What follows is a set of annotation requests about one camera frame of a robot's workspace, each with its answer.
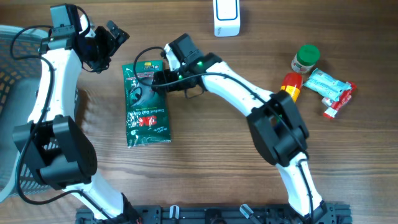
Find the green 3M gloves packet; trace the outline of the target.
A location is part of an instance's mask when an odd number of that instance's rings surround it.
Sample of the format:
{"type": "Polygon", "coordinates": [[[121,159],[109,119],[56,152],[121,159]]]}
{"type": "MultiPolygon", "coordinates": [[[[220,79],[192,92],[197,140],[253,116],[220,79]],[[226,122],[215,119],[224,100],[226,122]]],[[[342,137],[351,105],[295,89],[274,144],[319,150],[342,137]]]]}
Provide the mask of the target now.
{"type": "Polygon", "coordinates": [[[170,142],[166,98],[149,86],[163,61],[141,61],[122,66],[126,102],[126,142],[128,147],[170,142]]]}

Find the red Nescafe stick sachet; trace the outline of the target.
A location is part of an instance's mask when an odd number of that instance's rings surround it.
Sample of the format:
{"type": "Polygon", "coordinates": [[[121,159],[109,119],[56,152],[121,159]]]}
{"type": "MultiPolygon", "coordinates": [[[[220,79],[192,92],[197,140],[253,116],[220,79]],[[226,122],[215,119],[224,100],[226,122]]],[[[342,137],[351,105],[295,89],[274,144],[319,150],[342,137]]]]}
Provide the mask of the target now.
{"type": "Polygon", "coordinates": [[[349,90],[345,90],[339,97],[338,101],[334,101],[331,107],[327,107],[324,111],[324,117],[328,119],[334,119],[337,115],[338,111],[352,98],[351,94],[357,89],[357,86],[353,82],[347,82],[350,84],[351,88],[349,90]]]}

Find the green lid jar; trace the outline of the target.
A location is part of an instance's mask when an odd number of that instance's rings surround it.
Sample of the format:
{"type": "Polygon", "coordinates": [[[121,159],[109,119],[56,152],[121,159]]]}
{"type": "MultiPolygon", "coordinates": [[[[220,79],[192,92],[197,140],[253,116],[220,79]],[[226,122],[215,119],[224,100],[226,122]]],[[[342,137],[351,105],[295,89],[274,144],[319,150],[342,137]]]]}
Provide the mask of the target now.
{"type": "Polygon", "coordinates": [[[320,59],[319,49],[312,44],[305,44],[296,53],[291,62],[291,67],[294,72],[307,73],[320,59]]]}

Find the red chili sauce bottle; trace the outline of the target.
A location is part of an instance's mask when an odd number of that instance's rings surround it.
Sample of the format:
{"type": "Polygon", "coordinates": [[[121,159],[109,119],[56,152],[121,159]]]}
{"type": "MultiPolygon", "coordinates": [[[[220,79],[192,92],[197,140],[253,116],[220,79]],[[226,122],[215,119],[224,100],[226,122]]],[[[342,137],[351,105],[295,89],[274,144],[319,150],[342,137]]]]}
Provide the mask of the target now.
{"type": "Polygon", "coordinates": [[[286,91],[292,97],[293,101],[296,102],[297,98],[299,97],[302,85],[303,85],[303,77],[301,74],[288,73],[284,77],[280,89],[286,91]]]}

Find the red tissue pack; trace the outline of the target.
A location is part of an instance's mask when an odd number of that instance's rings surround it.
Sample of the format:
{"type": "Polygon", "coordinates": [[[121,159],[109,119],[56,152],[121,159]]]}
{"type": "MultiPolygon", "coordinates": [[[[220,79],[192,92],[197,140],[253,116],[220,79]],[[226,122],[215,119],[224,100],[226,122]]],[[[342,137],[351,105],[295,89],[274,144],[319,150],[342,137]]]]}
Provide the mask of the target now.
{"type": "Polygon", "coordinates": [[[327,106],[327,107],[331,107],[332,104],[334,103],[334,101],[331,100],[331,99],[329,99],[329,98],[327,98],[327,97],[324,97],[324,98],[322,99],[322,103],[323,103],[325,106],[327,106]]]}

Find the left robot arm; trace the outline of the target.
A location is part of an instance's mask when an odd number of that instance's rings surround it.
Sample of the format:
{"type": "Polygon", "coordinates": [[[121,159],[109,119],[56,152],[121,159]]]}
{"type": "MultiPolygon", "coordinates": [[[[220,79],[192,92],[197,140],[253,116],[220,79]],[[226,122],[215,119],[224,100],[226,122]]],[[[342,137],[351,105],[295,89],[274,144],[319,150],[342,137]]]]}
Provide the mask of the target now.
{"type": "Polygon", "coordinates": [[[25,199],[21,174],[27,167],[38,184],[84,203],[90,223],[141,223],[126,196],[98,172],[96,151],[75,121],[81,71],[107,70],[129,36],[112,21],[92,29],[86,12],[74,4],[52,6],[50,13],[52,24],[35,55],[42,62],[37,99],[27,123],[12,132],[19,151],[16,191],[25,199]]]}

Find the mint green wipes packet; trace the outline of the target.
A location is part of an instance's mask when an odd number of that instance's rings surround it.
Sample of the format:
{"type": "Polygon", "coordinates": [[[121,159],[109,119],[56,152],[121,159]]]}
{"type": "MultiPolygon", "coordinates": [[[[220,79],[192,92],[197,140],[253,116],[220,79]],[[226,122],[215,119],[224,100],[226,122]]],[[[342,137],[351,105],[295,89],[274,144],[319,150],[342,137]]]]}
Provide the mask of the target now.
{"type": "Polygon", "coordinates": [[[316,68],[303,84],[305,87],[319,93],[321,96],[339,101],[340,96],[346,90],[352,90],[353,87],[348,82],[342,82],[334,79],[329,74],[316,68]]]}

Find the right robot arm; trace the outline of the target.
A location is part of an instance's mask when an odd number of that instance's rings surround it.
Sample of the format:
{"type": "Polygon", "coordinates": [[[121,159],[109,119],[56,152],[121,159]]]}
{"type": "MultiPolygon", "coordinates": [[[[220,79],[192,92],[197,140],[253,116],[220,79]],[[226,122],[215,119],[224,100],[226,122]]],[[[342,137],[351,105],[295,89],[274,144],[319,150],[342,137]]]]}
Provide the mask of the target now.
{"type": "Polygon", "coordinates": [[[203,54],[188,34],[161,48],[169,69],[156,75],[155,90],[180,91],[200,86],[234,106],[245,117],[258,153],[276,166],[290,207],[314,221],[323,199],[308,168],[308,129],[292,97],[284,90],[263,90],[234,72],[214,53],[203,54]]]}

